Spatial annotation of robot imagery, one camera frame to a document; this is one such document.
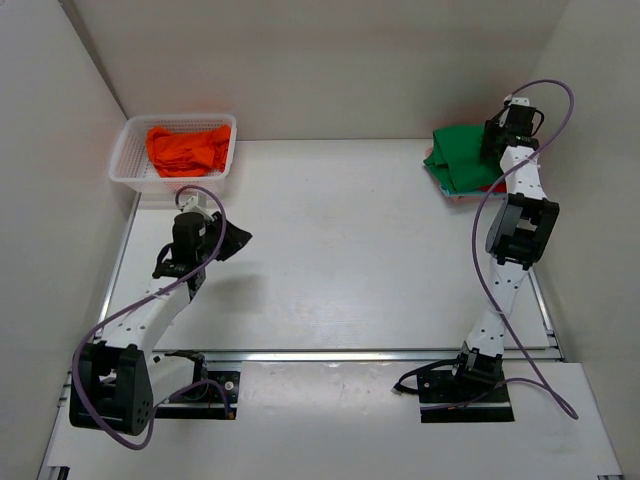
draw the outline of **purple cord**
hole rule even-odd
[[[156,410],[158,409],[158,406],[160,406],[160,403],[153,409],[153,415],[151,416],[151,420],[149,422],[149,428],[147,429],[147,436],[145,437],[144,441],[139,444],[128,441],[122,435],[116,432],[112,427],[110,427],[100,417],[100,414],[96,411],[94,406],[91,404],[91,400],[89,399],[87,393],[82,387],[82,382],[80,381],[80,354],[82,353],[82,349],[84,348],[84,346],[91,341],[91,339],[93,338],[93,336],[96,334],[98,330],[100,330],[101,328],[104,328],[106,325],[110,324],[111,322],[121,317],[125,313],[133,312],[134,310],[140,308],[141,306],[146,305],[147,303],[154,300],[157,296],[164,295],[165,293],[168,293],[174,290],[180,284],[186,282],[191,277],[193,277],[194,275],[197,275],[200,271],[204,270],[207,267],[207,265],[209,265],[211,262],[213,262],[213,260],[215,260],[215,258],[218,256],[218,253],[220,253],[220,248],[222,247],[222,242],[224,241],[224,236],[226,235],[226,232],[227,232],[227,215],[224,211],[224,206],[222,205],[222,202],[218,197],[216,197],[212,192],[210,192],[206,188],[199,187],[197,185],[185,185],[184,187],[181,187],[180,189],[178,189],[178,191],[176,192],[176,196],[175,196],[176,206],[179,205],[180,194],[185,190],[198,190],[200,192],[206,193],[211,199],[213,199],[214,202],[216,202],[216,204],[218,205],[218,208],[220,209],[220,215],[222,217],[222,227],[220,229],[220,238],[218,239],[218,243],[216,244],[216,247],[214,248],[211,256],[207,258],[207,260],[202,265],[199,265],[197,268],[195,268],[194,270],[186,274],[184,277],[179,278],[175,282],[167,285],[166,287],[161,288],[157,292],[154,292],[151,295],[148,295],[138,300],[137,302],[132,303],[128,307],[125,307],[122,310],[117,311],[113,315],[105,318],[102,322],[98,323],[96,326],[92,327],[91,330],[89,330],[82,337],[82,339],[78,343],[78,346],[76,347],[75,352],[73,353],[73,361],[71,363],[71,377],[73,378],[73,386],[75,387],[76,392],[78,393],[78,398],[80,399],[80,402],[82,403],[84,408],[87,410],[91,418],[96,422],[96,424],[102,430],[104,430],[104,432],[107,435],[113,438],[120,445],[127,447],[131,450],[142,450],[149,444],[149,441],[151,440],[151,435],[153,434],[153,423],[155,420],[155,413],[156,413]],[[218,389],[218,391],[220,392],[220,395],[222,396],[222,403],[224,404],[225,413],[227,414],[227,416],[229,416],[231,414],[231,409],[229,408],[229,402],[228,402],[226,393],[224,392],[220,384],[218,384],[213,380],[201,380],[191,385],[187,385],[186,387],[181,388],[177,392],[171,394],[169,399],[182,395],[183,393],[186,393],[189,390],[192,390],[196,387],[199,387],[205,384],[213,385]]]
[[[527,87],[530,87],[532,85],[538,85],[540,83],[551,83],[551,84],[558,85],[558,86],[564,88],[564,90],[567,92],[567,95],[569,96],[569,108],[567,109],[567,114],[565,115],[564,120],[562,120],[562,123],[560,124],[560,126],[556,129],[556,131],[553,133],[553,135],[551,135],[551,137],[549,137],[549,139],[546,142],[544,142],[535,152],[533,152],[529,157],[527,157],[526,160],[523,160],[522,162],[518,163],[514,167],[512,167],[509,170],[507,170],[506,172],[504,172],[500,176],[500,178],[498,178],[495,182],[493,182],[491,187],[489,187],[489,190],[487,190],[485,192],[485,194],[482,196],[482,199],[480,200],[480,204],[478,205],[478,209],[476,210],[475,217],[473,218],[473,228],[471,230],[471,255],[473,256],[473,267],[476,270],[476,274],[478,275],[478,280],[480,280],[480,285],[482,285],[482,289],[484,290],[484,293],[487,295],[487,298],[491,302],[491,305],[493,306],[493,308],[496,310],[496,312],[498,312],[498,315],[500,315],[500,318],[504,322],[504,326],[509,331],[509,334],[511,335],[513,340],[516,342],[516,345],[518,346],[518,349],[522,352],[522,355],[524,355],[524,358],[527,360],[527,362],[529,362],[529,365],[531,365],[531,368],[533,369],[533,371],[536,373],[536,375],[540,379],[540,382],[542,382],[542,383],[538,383],[538,382],[535,382],[533,380],[529,380],[529,379],[526,379],[526,378],[511,378],[511,379],[508,379],[508,380],[505,380],[505,381],[501,382],[500,384],[498,384],[498,386],[501,386],[501,385],[504,385],[504,384],[510,383],[510,382],[523,382],[523,381],[526,381],[526,383],[531,383],[533,385],[537,385],[537,386],[543,388],[544,390],[546,390],[553,397],[553,399],[558,403],[560,408],[567,415],[569,415],[569,417],[571,417],[574,420],[577,420],[579,418],[577,412],[573,409],[573,407],[564,398],[562,398],[551,387],[551,385],[549,384],[547,379],[544,377],[544,375],[542,374],[542,372],[540,371],[540,369],[538,368],[538,366],[534,362],[533,358],[531,358],[531,355],[529,355],[529,352],[527,352],[527,349],[524,347],[524,345],[522,344],[522,342],[520,341],[520,339],[516,335],[516,332],[514,331],[513,327],[511,326],[511,323],[509,322],[509,319],[503,313],[500,313],[500,312],[502,312],[502,309],[500,308],[500,305],[498,304],[498,302],[496,301],[494,296],[491,294],[491,290],[489,289],[489,287],[487,285],[487,282],[486,282],[484,276],[482,275],[482,271],[480,269],[480,263],[478,262],[478,251],[477,251],[477,245],[476,245],[477,237],[478,237],[478,222],[480,220],[480,214],[482,213],[482,209],[484,208],[485,204],[487,203],[487,200],[491,196],[491,193],[495,190],[495,188],[500,183],[502,183],[505,180],[505,178],[507,178],[509,175],[511,175],[513,172],[515,172],[519,168],[522,168],[523,166],[525,166],[527,164],[527,162],[529,162],[529,160],[531,160],[532,158],[536,157],[537,155],[540,154],[540,152],[542,150],[547,148],[549,146],[549,144],[551,144],[551,142],[553,142],[558,137],[558,135],[560,135],[560,132],[562,132],[562,130],[564,130],[564,127],[569,122],[569,119],[571,118],[571,114],[573,113],[573,105],[574,105],[573,92],[571,91],[571,88],[569,88],[569,86],[567,84],[565,84],[564,82],[561,82],[559,80],[553,80],[553,79],[534,80],[534,81],[526,83],[525,85],[521,86],[520,88],[514,90],[512,95],[515,95],[516,93],[524,90]],[[470,402],[465,402],[463,405],[468,405],[469,403],[472,403],[473,401],[479,400],[479,398],[481,398],[481,397],[476,397],[475,399],[471,400]]]

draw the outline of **purple cable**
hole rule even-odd
[[[478,222],[480,220],[480,214],[482,213],[482,209],[484,208],[485,204],[487,203],[487,200],[491,196],[491,193],[495,190],[495,188],[500,183],[502,183],[505,180],[505,178],[507,178],[509,175],[511,175],[513,172],[515,172],[519,168],[522,168],[523,166],[525,166],[529,162],[529,160],[531,160],[532,158],[535,158],[537,155],[540,154],[541,151],[543,151],[545,148],[547,148],[551,144],[551,142],[553,142],[558,137],[558,135],[560,135],[560,132],[562,132],[562,130],[564,130],[564,127],[566,127],[567,123],[569,122],[569,119],[571,118],[571,114],[573,113],[573,105],[574,105],[573,92],[571,91],[571,88],[569,88],[569,86],[567,84],[565,84],[564,82],[561,82],[559,80],[553,80],[553,79],[534,80],[534,81],[526,83],[525,85],[521,86],[520,88],[514,90],[512,95],[515,95],[516,93],[524,90],[527,87],[530,87],[532,85],[538,85],[538,84],[541,84],[541,83],[551,83],[551,84],[554,84],[554,85],[558,85],[558,86],[562,87],[567,92],[567,95],[569,96],[569,108],[567,109],[567,113],[566,113],[564,119],[562,120],[562,123],[560,124],[560,126],[556,129],[556,131],[553,133],[553,135],[551,135],[551,137],[549,137],[549,139],[546,142],[544,142],[535,152],[533,152],[529,157],[527,157],[526,160],[523,160],[522,162],[518,163],[514,167],[512,167],[509,170],[507,170],[506,172],[504,172],[500,176],[500,178],[498,178],[495,182],[493,182],[491,187],[489,187],[489,190],[487,190],[485,192],[485,194],[482,196],[482,199],[480,200],[480,204],[478,205],[478,209],[476,210],[475,217],[473,218],[473,228],[471,230],[471,255],[473,256],[473,266],[475,268],[476,274],[478,275],[478,280],[480,280],[480,285],[482,285],[482,289],[484,290],[484,293],[487,295],[487,298],[489,299],[489,302],[491,302],[491,305],[493,306],[493,308],[496,310],[496,312],[498,312],[498,315],[500,315],[500,318],[504,322],[504,326],[508,330],[508,332],[511,335],[511,337],[513,338],[513,340],[516,342],[516,345],[518,346],[518,349],[522,352],[522,355],[524,355],[524,358],[527,360],[527,362],[529,362],[529,365],[531,365],[531,368],[536,373],[536,375],[538,376],[538,378],[540,379],[540,382],[541,382],[541,383],[538,383],[538,382],[535,382],[533,380],[529,380],[529,379],[526,379],[526,378],[511,378],[511,379],[508,379],[508,380],[505,380],[505,381],[501,382],[501,384],[498,384],[498,386],[501,386],[501,385],[504,385],[504,384],[510,383],[510,382],[525,382],[525,381],[526,381],[526,383],[531,383],[533,385],[537,385],[537,386],[543,388],[544,390],[546,390],[553,397],[553,399],[558,403],[560,408],[569,417],[571,417],[574,420],[577,420],[579,418],[577,412],[573,409],[573,407],[564,398],[562,398],[553,389],[553,387],[551,387],[551,385],[549,384],[547,379],[544,377],[544,375],[542,374],[542,372],[540,371],[540,369],[538,368],[538,366],[534,362],[533,358],[531,358],[531,355],[529,355],[529,352],[527,352],[527,349],[524,347],[524,345],[522,344],[522,342],[520,341],[520,339],[516,335],[516,332],[514,331],[513,327],[511,326],[511,323],[509,322],[509,319],[503,313],[501,313],[502,309],[500,308],[500,305],[498,304],[498,302],[496,301],[494,296],[491,294],[491,290],[489,289],[489,286],[487,285],[487,282],[486,282],[484,276],[482,275],[482,271],[480,269],[480,263],[478,262],[478,250],[477,250],[477,245],[476,245],[477,237],[478,237]],[[479,398],[475,398],[475,399],[471,400],[471,402],[465,402],[463,405],[472,403],[473,401],[477,401],[477,400],[479,400]]]
[[[93,338],[93,336],[96,334],[96,332],[98,330],[100,330],[101,328],[104,328],[106,325],[110,324],[111,322],[113,322],[117,318],[121,317],[125,313],[133,312],[134,310],[140,308],[141,306],[146,305],[147,303],[149,303],[152,300],[154,300],[157,296],[164,295],[165,293],[168,293],[168,292],[174,290],[180,284],[186,282],[191,277],[193,277],[194,275],[197,275],[199,272],[204,270],[207,267],[207,265],[209,265],[213,260],[215,260],[215,258],[218,256],[218,253],[220,253],[220,248],[222,247],[222,242],[224,241],[224,236],[225,236],[225,234],[227,232],[227,215],[226,215],[226,213],[224,211],[224,206],[222,205],[222,202],[220,201],[220,199],[218,197],[216,197],[212,192],[210,192],[206,188],[199,187],[197,185],[185,185],[184,187],[181,187],[180,189],[178,189],[178,191],[176,192],[176,196],[175,196],[176,206],[179,206],[180,194],[182,192],[184,192],[185,190],[198,190],[200,192],[206,193],[214,202],[216,202],[216,204],[218,205],[218,208],[220,209],[220,215],[222,217],[222,227],[220,229],[220,238],[218,239],[218,243],[216,244],[216,247],[213,249],[213,253],[211,254],[211,256],[209,258],[207,258],[207,260],[202,265],[199,265],[197,268],[195,268],[194,270],[192,270],[191,272],[186,274],[184,277],[179,278],[175,282],[167,285],[166,287],[161,288],[157,292],[154,292],[151,295],[148,295],[148,296],[138,300],[137,302],[132,303],[128,307],[125,307],[122,310],[117,311],[113,315],[105,318],[102,322],[98,323],[96,326],[92,327],[91,330],[89,330],[82,337],[82,339],[78,343],[78,346],[76,347],[75,352],[73,353],[73,360],[72,360],[72,363],[71,363],[71,377],[73,378],[73,385],[74,385],[74,387],[76,389],[76,392],[78,394],[78,398],[80,399],[80,402],[82,403],[84,408],[87,410],[87,412],[89,413],[91,418],[96,422],[96,424],[107,435],[109,435],[111,438],[113,438],[120,445],[122,445],[124,447],[127,447],[127,448],[129,448],[131,450],[142,450],[143,448],[145,448],[149,444],[149,441],[151,440],[151,435],[153,434],[153,423],[154,423],[154,420],[155,420],[155,418],[154,418],[155,417],[155,413],[156,413],[156,410],[158,409],[158,407],[160,406],[160,403],[162,403],[162,402],[160,402],[153,409],[153,415],[151,416],[151,420],[149,421],[149,428],[147,429],[147,436],[145,437],[143,442],[142,443],[130,442],[129,440],[124,438],[122,435],[120,435],[118,432],[116,432],[112,427],[110,427],[100,417],[100,414],[96,411],[94,406],[91,404],[91,400],[89,399],[87,393],[85,392],[84,388],[82,387],[82,382],[80,381],[80,354],[82,353],[82,349],[84,348],[84,346],[91,341],[91,339]],[[174,392],[173,394],[171,394],[169,399],[178,397],[178,396],[182,395],[183,393],[188,392],[189,390],[192,390],[194,388],[197,388],[197,387],[199,387],[201,385],[205,385],[205,384],[213,385],[214,387],[216,387],[218,389],[218,391],[220,392],[220,395],[222,397],[222,403],[224,404],[225,413],[226,413],[227,416],[229,416],[230,413],[231,413],[231,409],[229,408],[229,402],[227,400],[226,393],[224,392],[224,390],[222,389],[220,384],[218,384],[217,382],[215,382],[213,380],[202,380],[200,382],[196,382],[196,383],[193,383],[191,385],[187,385],[186,387],[181,388],[177,392]]]

